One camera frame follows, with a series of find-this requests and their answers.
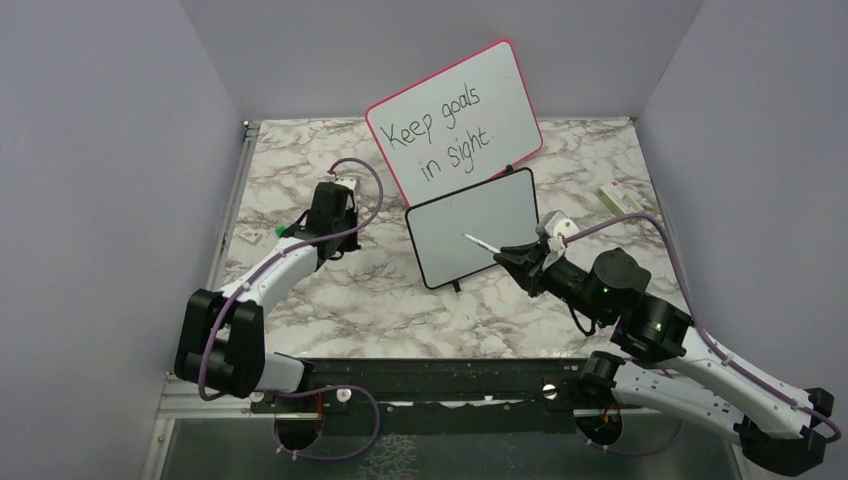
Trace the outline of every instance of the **whiteboard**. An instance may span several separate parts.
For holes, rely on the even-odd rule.
[[[407,206],[491,178],[542,148],[508,40],[371,106],[365,121]]]
[[[469,233],[495,247],[539,240],[533,172],[526,168],[416,205],[406,225],[427,288],[438,288],[495,265]]]

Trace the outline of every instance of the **gray backdrop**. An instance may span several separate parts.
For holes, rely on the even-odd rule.
[[[362,116],[503,36],[538,115],[636,116],[700,0],[181,0],[251,119]]]
[[[637,132],[704,322],[827,387],[848,428],[846,22],[844,0],[707,0]],[[844,477],[846,454],[804,478]]]
[[[0,478],[135,478],[240,146],[175,0],[0,1]]]

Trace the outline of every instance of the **marker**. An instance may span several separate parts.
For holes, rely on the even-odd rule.
[[[501,253],[501,250],[499,248],[495,248],[495,247],[489,245],[488,243],[484,242],[483,240],[480,240],[479,238],[477,238],[473,235],[469,235],[467,233],[465,233],[463,235],[465,235],[465,238],[471,240],[475,245],[482,248],[483,250],[488,250],[491,253]]]

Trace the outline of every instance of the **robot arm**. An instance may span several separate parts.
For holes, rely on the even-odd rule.
[[[355,232],[344,234],[358,224],[358,186],[350,177],[319,183],[305,224],[284,230],[272,251],[239,279],[217,292],[197,290],[189,298],[174,362],[178,378],[239,398],[272,386],[281,392],[298,388],[309,365],[265,353],[265,316],[326,261],[360,248]],[[325,240],[304,245],[319,238]],[[218,338],[224,325],[230,327],[229,336]]]
[[[688,314],[646,293],[650,272],[621,248],[599,255],[589,272],[569,262],[560,238],[574,232],[573,222],[553,212],[537,227],[538,242],[504,247],[495,253],[495,261],[530,296],[547,291],[601,327],[615,325],[612,342],[635,359],[673,369],[706,387],[649,375],[631,362],[596,352],[582,376],[589,391],[701,424],[741,445],[750,460],[776,473],[799,475],[821,463],[827,441],[813,430],[819,419],[808,412],[830,417],[831,394],[790,386],[712,337],[708,344]],[[713,348],[796,405],[731,368]]]

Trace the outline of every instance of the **marble tabletop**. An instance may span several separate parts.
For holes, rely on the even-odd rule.
[[[522,163],[533,170],[540,216],[562,210],[580,228],[613,216],[595,197],[612,179],[647,210],[659,213],[633,124],[628,119],[542,119],[543,148]],[[498,267],[465,279],[462,291],[428,290],[406,229],[406,210],[388,167],[362,118],[266,121],[238,213],[236,229],[261,234],[255,245],[236,237],[224,281],[261,260],[276,243],[274,229],[307,208],[329,166],[357,157],[379,172],[383,209],[360,233],[362,250],[327,262],[299,283],[266,319],[266,350],[304,357],[510,358],[585,357],[617,352],[611,328],[586,338],[566,306],[550,295],[529,298]],[[360,218],[376,203],[367,171]],[[684,308],[659,235],[647,222],[618,224],[569,246],[567,257],[589,269],[599,253],[621,246],[650,270],[648,291]],[[581,317],[584,325],[588,321]]]

